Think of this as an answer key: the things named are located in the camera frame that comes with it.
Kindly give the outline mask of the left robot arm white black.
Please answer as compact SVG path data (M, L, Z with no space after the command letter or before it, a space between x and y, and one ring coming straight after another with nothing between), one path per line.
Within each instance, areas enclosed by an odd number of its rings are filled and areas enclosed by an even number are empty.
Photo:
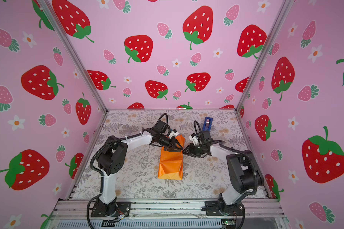
M178 136L177 130L170 129L167 123L159 120L153 127L143 129L135 135L108 137L90 162L91 169L101 175L100 194L96 197L94 207L106 216L111 216L117 211L117 173L122 169L129 151L144 145L152 145L163 147L166 151L179 152L183 147L177 140Z

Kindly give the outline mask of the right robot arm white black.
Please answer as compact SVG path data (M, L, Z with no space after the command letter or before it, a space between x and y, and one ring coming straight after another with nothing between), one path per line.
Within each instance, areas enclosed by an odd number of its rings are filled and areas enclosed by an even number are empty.
M237 150L222 143L191 143L183 154L197 158L213 156L226 162L231 184L217 200L217 207L223 215L231 214L244 198L256 195L258 187L263 185L264 179L250 150Z

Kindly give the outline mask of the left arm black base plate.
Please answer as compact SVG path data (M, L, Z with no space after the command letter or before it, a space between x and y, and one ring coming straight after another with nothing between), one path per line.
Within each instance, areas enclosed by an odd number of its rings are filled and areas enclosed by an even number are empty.
M131 202L111 202L110 204L104 204L103 202L99 201L96 202L93 206L93 210L91 212L91 217L94 218L101 218L101 217L109 217L109 218L120 218L128 217L131 209Z

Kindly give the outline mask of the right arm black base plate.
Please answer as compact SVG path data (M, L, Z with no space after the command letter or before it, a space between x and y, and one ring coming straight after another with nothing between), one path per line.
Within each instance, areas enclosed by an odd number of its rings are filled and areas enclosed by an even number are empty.
M226 205L223 201L206 201L201 211L207 216L243 216L245 207L242 203Z

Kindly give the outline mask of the yellow orange wrapping paper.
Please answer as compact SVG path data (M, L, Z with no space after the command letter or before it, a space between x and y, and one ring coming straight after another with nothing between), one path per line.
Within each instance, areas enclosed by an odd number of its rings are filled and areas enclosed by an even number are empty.
M183 153L167 152L161 149L159 179L182 180L183 179Z

